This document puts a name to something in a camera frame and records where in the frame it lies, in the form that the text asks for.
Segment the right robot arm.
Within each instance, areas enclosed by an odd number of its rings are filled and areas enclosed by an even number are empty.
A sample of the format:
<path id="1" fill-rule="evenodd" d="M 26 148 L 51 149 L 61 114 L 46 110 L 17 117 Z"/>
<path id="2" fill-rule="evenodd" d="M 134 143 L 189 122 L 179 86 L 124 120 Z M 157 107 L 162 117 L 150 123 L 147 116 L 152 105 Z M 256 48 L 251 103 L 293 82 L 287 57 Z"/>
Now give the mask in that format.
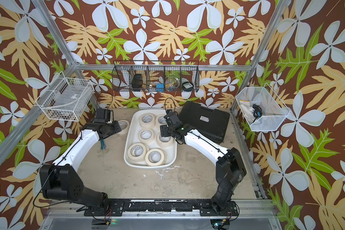
<path id="1" fill-rule="evenodd" d="M 160 126 L 162 137 L 171 137 L 179 144 L 195 148 L 215 165 L 218 187 L 211 205 L 214 213 L 221 215 L 229 207 L 235 188 L 247 175 L 240 152 L 236 148 L 222 147 L 190 124 L 183 124 L 177 112 L 166 113 L 164 119 L 166 124 Z"/>

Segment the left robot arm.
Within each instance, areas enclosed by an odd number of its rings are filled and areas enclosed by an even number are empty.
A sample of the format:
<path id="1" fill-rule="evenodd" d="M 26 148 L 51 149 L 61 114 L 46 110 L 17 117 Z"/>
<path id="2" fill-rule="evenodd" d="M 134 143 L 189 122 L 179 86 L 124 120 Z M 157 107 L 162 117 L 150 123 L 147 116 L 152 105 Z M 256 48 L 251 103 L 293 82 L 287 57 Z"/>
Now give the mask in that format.
<path id="1" fill-rule="evenodd" d="M 78 169 L 95 144 L 121 131 L 112 110 L 97 109 L 95 117 L 81 128 L 77 139 L 60 158 L 40 168 L 43 197 L 107 210 L 107 194 L 87 188 L 78 175 Z"/>

